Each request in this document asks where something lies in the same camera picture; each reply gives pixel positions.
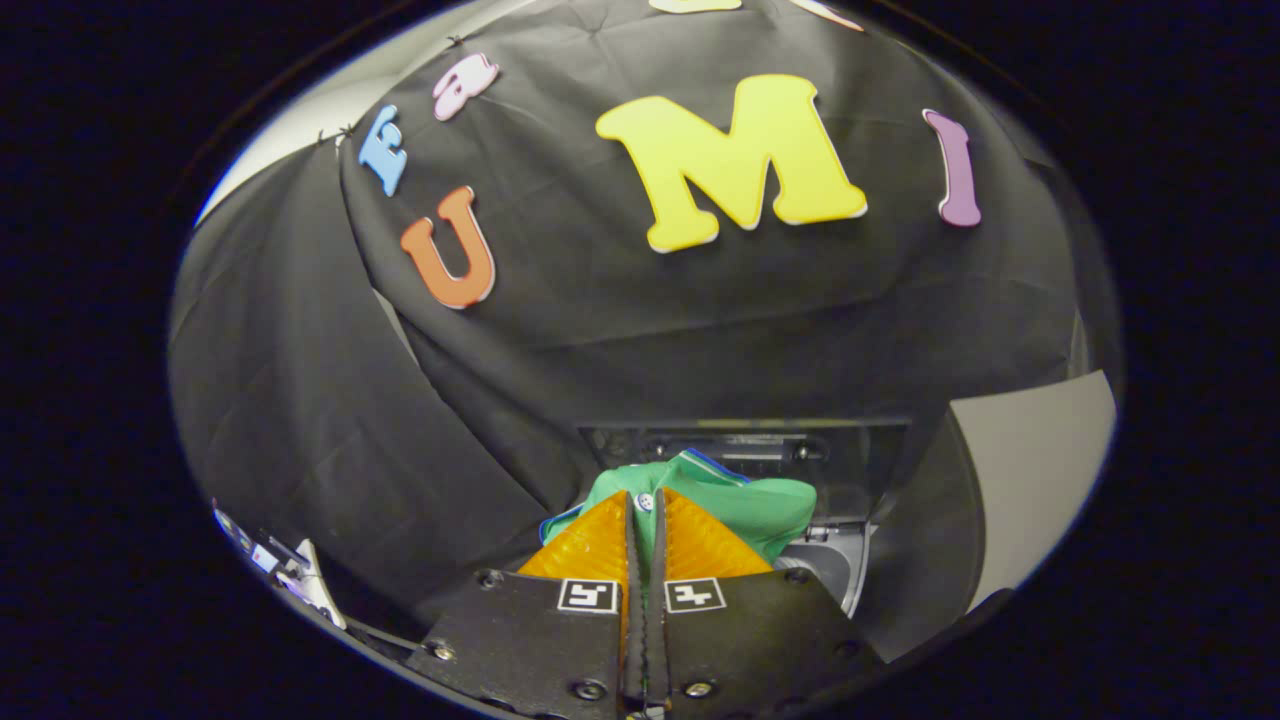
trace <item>green cloth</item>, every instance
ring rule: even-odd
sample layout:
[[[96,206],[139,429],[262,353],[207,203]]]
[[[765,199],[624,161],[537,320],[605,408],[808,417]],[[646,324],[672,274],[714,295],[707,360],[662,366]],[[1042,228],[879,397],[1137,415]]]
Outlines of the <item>green cloth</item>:
[[[648,578],[657,528],[654,496],[664,487],[710,512],[771,565],[782,548],[809,527],[818,501],[817,491],[808,483],[781,478],[749,480],[696,450],[686,450],[667,462],[630,465],[602,473],[582,505],[543,523],[543,544],[579,515],[625,489],[636,502],[634,515],[640,571]],[[650,497],[649,503],[643,502],[641,496],[645,495]],[[643,505],[650,510],[643,510]]]

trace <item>orange letter u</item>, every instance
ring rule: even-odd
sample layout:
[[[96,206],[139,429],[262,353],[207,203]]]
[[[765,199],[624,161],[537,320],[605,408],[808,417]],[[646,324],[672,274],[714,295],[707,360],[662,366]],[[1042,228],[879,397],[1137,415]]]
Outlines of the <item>orange letter u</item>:
[[[462,250],[467,254],[467,274],[458,278],[449,273],[440,258],[440,251],[431,240],[434,225],[428,218],[413,223],[401,236],[401,247],[410,254],[417,273],[422,275],[426,290],[435,296],[445,307],[462,310],[470,305],[489,297],[493,283],[498,278],[494,269],[493,252],[489,243],[480,232],[475,213],[471,211],[471,201],[475,200],[475,191],[470,187],[460,187],[447,195],[440,201],[436,213],[440,218],[453,225]]]

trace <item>screw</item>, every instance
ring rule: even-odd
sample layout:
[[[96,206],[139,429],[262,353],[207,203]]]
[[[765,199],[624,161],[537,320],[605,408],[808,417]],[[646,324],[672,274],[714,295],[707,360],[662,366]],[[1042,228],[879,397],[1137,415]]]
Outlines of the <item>screw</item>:
[[[842,642],[836,646],[836,656],[849,660],[850,657],[855,657],[860,650],[861,646],[854,641]]]
[[[595,702],[602,697],[604,697],[605,691],[604,685],[602,685],[600,683],[586,680],[584,683],[577,683],[573,685],[573,694],[588,702]]]
[[[685,694],[689,697],[707,697],[712,694],[712,691],[714,689],[716,685],[712,685],[710,683],[689,683],[685,685]]]

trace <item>foam letter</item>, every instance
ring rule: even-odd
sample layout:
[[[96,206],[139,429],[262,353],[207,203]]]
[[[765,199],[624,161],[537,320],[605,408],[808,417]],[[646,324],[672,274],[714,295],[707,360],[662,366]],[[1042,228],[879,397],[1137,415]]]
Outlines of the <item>foam letter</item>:
[[[435,83],[431,97],[435,97],[435,119],[444,122],[457,114],[467,100],[480,95],[493,78],[498,77],[498,65],[490,65],[484,54],[475,54],[449,68]]]
[[[383,178],[383,192],[387,197],[396,195],[396,186],[404,173],[408,155],[403,150],[396,150],[401,143],[399,128],[392,124],[396,117],[396,105],[388,105],[379,110],[374,126],[369,128],[369,136],[360,147],[360,164],[372,168],[378,177]]]
[[[850,184],[814,106],[818,88],[794,76],[737,85],[728,135],[666,97],[641,97],[600,115],[595,132],[626,146],[649,193],[649,246],[671,252],[716,240],[716,215],[699,210],[686,179],[744,229],[760,222],[764,176],[781,190],[773,211],[794,225],[856,218],[867,196]]]
[[[489,297],[498,272],[493,264],[489,243],[480,232],[471,202],[476,195],[470,187],[460,187],[447,195],[436,209],[440,218],[453,225],[462,250],[467,254],[467,274],[456,277],[444,266],[440,251],[431,240],[434,227],[431,220],[422,218],[408,227],[401,236],[401,247],[408,252],[417,266],[417,273],[426,283],[426,290],[445,307],[462,310]]]
[[[938,133],[942,145],[942,168],[947,176],[947,193],[938,202],[938,214],[947,224],[963,228],[982,222],[978,200],[973,188],[973,165],[969,163],[969,133],[964,126],[925,109],[924,122]]]

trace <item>blue letter e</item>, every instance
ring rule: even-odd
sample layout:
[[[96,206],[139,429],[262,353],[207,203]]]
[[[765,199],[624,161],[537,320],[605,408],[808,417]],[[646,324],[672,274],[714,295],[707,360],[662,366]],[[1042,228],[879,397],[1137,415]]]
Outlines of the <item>blue letter e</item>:
[[[392,124],[396,117],[396,105],[388,105],[378,113],[374,127],[369,128],[369,137],[360,149],[360,164],[369,165],[383,178],[383,192],[387,197],[396,195],[396,186],[408,163],[408,155],[403,150],[396,150],[401,143],[399,128]]]

